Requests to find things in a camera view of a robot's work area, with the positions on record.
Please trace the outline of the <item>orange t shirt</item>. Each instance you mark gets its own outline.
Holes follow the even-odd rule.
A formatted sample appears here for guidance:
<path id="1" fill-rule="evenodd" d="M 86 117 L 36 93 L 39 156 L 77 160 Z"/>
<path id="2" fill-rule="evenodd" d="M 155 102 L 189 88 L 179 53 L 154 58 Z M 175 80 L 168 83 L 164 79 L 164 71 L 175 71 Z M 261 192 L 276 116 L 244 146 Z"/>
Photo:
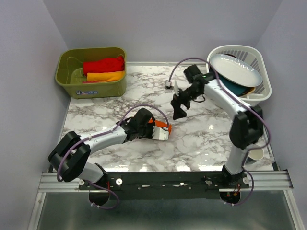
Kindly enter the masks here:
<path id="1" fill-rule="evenodd" d="M 171 124 L 167 124 L 165 122 L 159 121 L 159 120 L 153 120 L 152 118 L 149 120 L 148 123 L 155 123 L 156 126 L 163 128 L 165 130 L 168 130 L 169 135 L 171 134 L 171 130 L 172 130 L 172 125 Z"/>

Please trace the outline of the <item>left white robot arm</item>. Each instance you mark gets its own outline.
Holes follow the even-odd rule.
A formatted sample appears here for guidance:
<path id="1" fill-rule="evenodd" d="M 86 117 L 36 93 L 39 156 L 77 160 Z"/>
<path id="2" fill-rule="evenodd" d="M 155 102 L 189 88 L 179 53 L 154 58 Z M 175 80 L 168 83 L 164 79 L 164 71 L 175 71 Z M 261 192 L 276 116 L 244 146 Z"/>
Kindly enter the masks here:
<path id="1" fill-rule="evenodd" d="M 141 108 L 133 117 L 117 122 L 102 133 L 77 135 L 68 132 L 48 156 L 48 161 L 65 182 L 76 178 L 90 181 L 95 189 L 106 185 L 107 172 L 99 164 L 89 163 L 89 156 L 109 146 L 137 138 L 151 138 L 153 114 Z"/>

